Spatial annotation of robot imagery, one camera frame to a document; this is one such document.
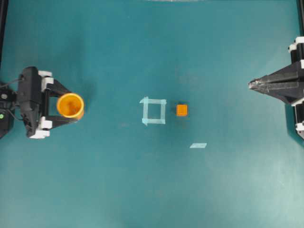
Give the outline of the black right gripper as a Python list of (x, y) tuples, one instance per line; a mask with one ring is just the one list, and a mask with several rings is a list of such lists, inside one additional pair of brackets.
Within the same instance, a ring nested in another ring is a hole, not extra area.
[(297, 37), (288, 47), (292, 64), (253, 79), (249, 89), (291, 104), (296, 133), (304, 138), (304, 37)]

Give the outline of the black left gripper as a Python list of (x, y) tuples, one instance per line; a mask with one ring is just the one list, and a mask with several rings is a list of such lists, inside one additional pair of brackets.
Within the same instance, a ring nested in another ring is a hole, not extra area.
[(26, 136), (30, 139), (44, 139), (50, 136), (50, 129), (78, 121), (76, 118), (57, 115), (41, 116), (44, 91), (47, 91), (50, 97), (71, 93), (52, 77), (52, 72), (38, 70), (34, 66), (23, 69), (19, 75), (17, 105)]

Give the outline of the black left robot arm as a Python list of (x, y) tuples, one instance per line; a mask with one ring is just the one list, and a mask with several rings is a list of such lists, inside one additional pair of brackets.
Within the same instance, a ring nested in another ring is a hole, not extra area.
[(31, 139), (44, 139), (50, 130), (75, 123), (84, 115), (85, 103), (57, 81), (51, 72), (31, 66), (23, 69), (17, 91), (9, 84), (0, 86), (0, 135), (5, 136), (13, 127), (15, 111)]

